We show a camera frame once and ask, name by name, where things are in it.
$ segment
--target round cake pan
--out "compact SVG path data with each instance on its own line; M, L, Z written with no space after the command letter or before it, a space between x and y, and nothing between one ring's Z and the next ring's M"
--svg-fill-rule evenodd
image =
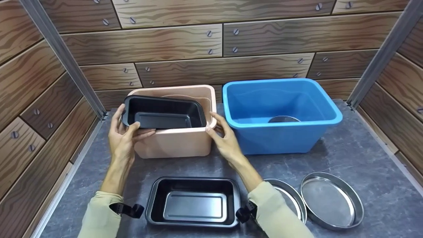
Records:
M299 193L291 187L291 185L281 180L265 179L264 181L269 182L282 194L287 206L297 215L298 219L305 224L307 221L307 208Z
M358 226L364 217L363 204L354 189L342 179L325 172L314 172L301 182L301 196L309 217L330 230Z

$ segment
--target wooden wall panel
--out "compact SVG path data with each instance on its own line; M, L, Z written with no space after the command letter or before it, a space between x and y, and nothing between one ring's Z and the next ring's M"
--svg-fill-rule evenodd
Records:
M32 220L28 229L25 231L25 234L22 236L22 238L31 238L32 233L37 228L38 223L43 218L44 214L46 213L47 209L50 206L50 203L53 201L53 198L56 196L56 193L59 191L60 187L62 186L63 182L68 176L68 173L71 170L71 168L72 168L72 163L69 162L66 165L65 169L60 174L53 188L50 190L49 195L47 195L47 198L44 200L43 205L41 205L40 209L38 210L37 214L35 215L34 219Z
M67 72L52 84L29 107L21 113L21 117L48 139L59 127L81 99L82 93Z
M133 63L82 66L81 69L94 90L143 87Z
M316 53L307 77L312 79L361 77L377 50Z
M144 87L225 84L237 80L291 78L294 75L306 77L313 55L266 55L135 65Z
M0 65L41 38L19 0L0 1Z
M375 83L360 103L411 163L423 172L423 124Z
M118 108L132 89L96 91L101 103L107 111Z
M0 66L0 130L64 71L45 41Z
M423 186L423 175L417 170L417 168L410 162L410 160L401 151L395 154L395 156L401 161L401 163L407 168L408 172L417 180L417 182Z
M333 8L333 14L358 13L369 11L402 11L409 0L337 0Z
M335 0L113 0L123 28L330 14Z
M97 3L93 0L40 0L40 2L61 33L121 28L110 0L98 0Z
M363 117L367 124L372 128L376 135L385 143L388 149L393 153L398 152L398 147L392 142L391 139L380 129L380 127L374 122L374 120L361 108L357 107L357 112Z
M20 238L96 118L83 98L0 202L0 234Z
M223 85L212 85L214 88L214 91L216 93L216 102L221 103L222 102L222 87Z
M398 52L423 68L423 17L417 22Z
M224 24L223 54L262 55L379 48L399 15L394 12L228 23Z
M316 80L332 99L347 100L359 78Z
M0 133L0 198L35 157L44 142L44 139L20 118L16 118Z
M222 56L221 24L80 33L63 39L80 65Z
M423 122L417 112L423 106L423 69L396 54L377 82L397 101Z

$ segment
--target right hand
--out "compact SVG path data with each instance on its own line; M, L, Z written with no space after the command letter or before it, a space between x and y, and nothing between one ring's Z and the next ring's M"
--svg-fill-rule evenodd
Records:
M241 149L236 140L233 130L229 127L225 118L220 116L215 112L210 112L210 114L216 118L217 126L216 130L223 135L223 138L220 137L216 131L211 127L206 127L207 134L214 140L217 145L219 152L222 156L229 162L231 167L242 165L248 160L242 154Z

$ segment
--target hand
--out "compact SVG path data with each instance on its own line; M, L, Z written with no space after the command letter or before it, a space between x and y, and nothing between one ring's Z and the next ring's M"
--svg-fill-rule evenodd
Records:
M139 130L139 122L135 122L128 128L125 128L122 121L120 121L124 110L125 104L122 104L113 115L109 131L109 145L110 154L112 156L112 164L117 162L130 167L135 160L135 143L154 135L156 133L156 129Z
M225 118L215 112L210 114L216 118L217 126L216 131L223 135L220 137L215 130L211 127L206 127L207 134L215 141L218 150L222 156L229 162L229 165L233 168L234 166L242 165L248 162L246 157L242 154L241 149L236 140L233 130L229 127Z

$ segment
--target left hand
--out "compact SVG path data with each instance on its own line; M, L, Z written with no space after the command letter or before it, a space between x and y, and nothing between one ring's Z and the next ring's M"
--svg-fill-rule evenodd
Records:
M138 141L152 136L156 133L156 129L141 129L140 123L135 122L128 128L120 120L125 104L119 106L118 110L112 117L112 123L109 131L110 154L112 156L112 164L118 163L131 167L135 160L134 145Z

